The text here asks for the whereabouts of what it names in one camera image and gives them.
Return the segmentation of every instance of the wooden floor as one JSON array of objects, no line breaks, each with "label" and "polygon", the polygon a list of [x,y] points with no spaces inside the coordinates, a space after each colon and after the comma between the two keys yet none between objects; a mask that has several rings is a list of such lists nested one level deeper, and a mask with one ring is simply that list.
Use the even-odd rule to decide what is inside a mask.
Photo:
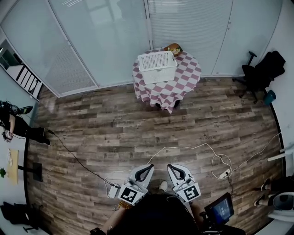
[{"label": "wooden floor", "polygon": [[[37,122],[54,131],[86,167],[102,177],[146,164],[162,147],[202,143],[209,143],[217,154],[228,155],[235,168],[277,134],[270,108],[261,101],[254,105],[251,94],[240,99],[242,89],[229,78],[201,79],[171,115],[137,100],[132,85],[60,99],[43,89]],[[56,137],[48,137],[50,147],[29,143],[28,165],[42,163],[44,180],[40,183],[28,176],[30,202],[44,206],[42,215],[55,234],[87,235],[107,220],[118,200],[108,199],[104,182],[82,168]],[[266,161],[278,153],[279,147],[276,137],[262,154],[232,175],[235,215],[229,224],[247,234],[269,221],[270,208],[253,206],[261,192],[252,189],[266,178],[282,176],[282,161]],[[213,177],[212,157],[207,146],[163,151],[152,160],[155,171],[151,190],[163,179],[171,187],[166,166],[177,162],[191,170],[202,193],[200,203],[208,205],[231,192],[227,180]],[[214,173],[219,175],[225,169],[215,159]],[[127,175],[115,173],[109,179],[121,184]]]}]

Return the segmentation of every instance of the round table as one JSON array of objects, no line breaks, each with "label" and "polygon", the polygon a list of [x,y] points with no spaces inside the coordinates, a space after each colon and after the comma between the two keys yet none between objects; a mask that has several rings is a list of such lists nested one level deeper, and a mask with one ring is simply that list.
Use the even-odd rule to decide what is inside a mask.
[{"label": "round table", "polygon": [[[145,54],[164,51],[163,48],[148,50]],[[198,61],[189,53],[183,51],[175,57],[178,63],[174,80],[160,83],[145,84],[139,71],[138,60],[133,64],[134,88],[137,99],[150,101],[151,106],[159,104],[161,109],[172,113],[176,101],[194,89],[200,80],[201,67]]]}]

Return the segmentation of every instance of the small table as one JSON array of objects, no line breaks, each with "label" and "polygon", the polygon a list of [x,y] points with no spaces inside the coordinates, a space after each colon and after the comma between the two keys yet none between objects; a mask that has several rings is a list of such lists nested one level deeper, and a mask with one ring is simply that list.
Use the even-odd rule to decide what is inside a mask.
[{"label": "small table", "polygon": [[[159,51],[164,51],[164,49],[148,50],[145,54]],[[144,83],[143,76],[139,71],[139,62],[135,61],[133,78],[137,99],[141,99],[143,102],[150,101],[152,107],[159,104],[161,109],[167,109],[169,113],[172,113],[175,103],[181,101],[186,93],[194,89],[201,75],[198,61],[189,53],[183,51],[175,59],[178,66],[174,80],[152,84]]]},{"label": "small table", "polygon": [[12,160],[12,165],[8,163],[7,166],[7,177],[11,180],[12,185],[18,184],[18,170],[31,172],[33,173],[33,179],[42,182],[42,164],[41,163],[33,163],[33,169],[22,167],[18,165],[18,155],[19,151],[15,149],[9,149],[10,158]]}]

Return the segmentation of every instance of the shoe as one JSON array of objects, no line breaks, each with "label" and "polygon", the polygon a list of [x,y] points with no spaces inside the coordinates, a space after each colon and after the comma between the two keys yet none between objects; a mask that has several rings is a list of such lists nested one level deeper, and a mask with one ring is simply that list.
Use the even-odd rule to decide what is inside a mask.
[{"label": "shoe", "polygon": [[46,139],[46,140],[44,141],[44,144],[47,144],[48,146],[50,146],[50,145],[51,145],[51,142],[50,142],[50,140]]},{"label": "shoe", "polygon": [[254,191],[263,191],[266,190],[266,185],[269,185],[271,183],[270,179],[266,179],[266,181],[263,183],[263,185],[260,188],[253,189]]},{"label": "shoe", "polygon": [[167,182],[165,180],[161,182],[159,189],[163,190],[164,192],[167,191]]},{"label": "shoe", "polygon": [[255,202],[254,202],[254,206],[258,206],[259,205],[259,201],[260,200],[264,200],[266,198],[266,196],[265,195],[262,195],[258,200],[256,200]]},{"label": "shoe", "polygon": [[260,191],[266,190],[266,185],[269,185],[270,183],[271,183],[271,180],[270,179],[266,179],[266,181],[260,187]]}]

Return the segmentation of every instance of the potted plant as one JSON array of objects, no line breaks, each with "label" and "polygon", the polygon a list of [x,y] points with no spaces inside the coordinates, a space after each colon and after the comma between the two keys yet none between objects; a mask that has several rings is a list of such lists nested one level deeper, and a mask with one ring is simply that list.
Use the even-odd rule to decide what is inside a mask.
[{"label": "potted plant", "polygon": [[6,175],[6,171],[5,171],[3,168],[1,168],[1,169],[0,169],[0,176],[1,176],[2,178],[4,178],[5,175]]}]

